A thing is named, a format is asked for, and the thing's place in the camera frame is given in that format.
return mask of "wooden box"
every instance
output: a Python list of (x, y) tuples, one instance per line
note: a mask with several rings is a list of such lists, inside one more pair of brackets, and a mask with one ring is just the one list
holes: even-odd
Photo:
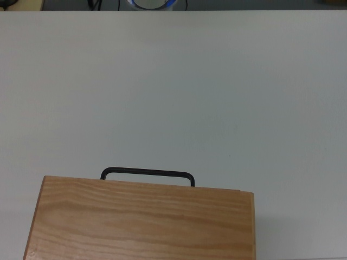
[(255, 259), (253, 194), (46, 176), (24, 259)]

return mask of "wood grain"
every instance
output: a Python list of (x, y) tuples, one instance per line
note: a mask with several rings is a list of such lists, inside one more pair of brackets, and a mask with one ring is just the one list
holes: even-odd
[(46, 176), (24, 259), (255, 259), (253, 194)]

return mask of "box lid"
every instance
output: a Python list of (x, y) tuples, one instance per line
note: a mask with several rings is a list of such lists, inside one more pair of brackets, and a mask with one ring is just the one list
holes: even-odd
[(255, 259), (253, 194), (46, 176), (24, 259)]

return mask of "handle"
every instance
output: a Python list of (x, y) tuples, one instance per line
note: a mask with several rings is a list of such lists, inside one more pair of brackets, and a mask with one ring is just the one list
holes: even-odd
[(147, 170), (147, 169), (136, 169), (136, 168), (109, 167), (103, 170), (100, 180), (106, 180), (106, 176), (112, 172), (187, 178), (190, 180), (190, 186), (195, 187), (195, 179), (193, 175), (191, 175), (188, 172), (173, 172), (173, 171)]

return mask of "light wood panel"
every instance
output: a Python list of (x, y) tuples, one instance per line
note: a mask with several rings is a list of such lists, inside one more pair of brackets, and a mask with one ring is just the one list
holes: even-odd
[(253, 194), (47, 176), (24, 259), (255, 259)]
[(17, 3), (7, 8), (7, 11), (41, 11), (43, 0), (18, 0)]

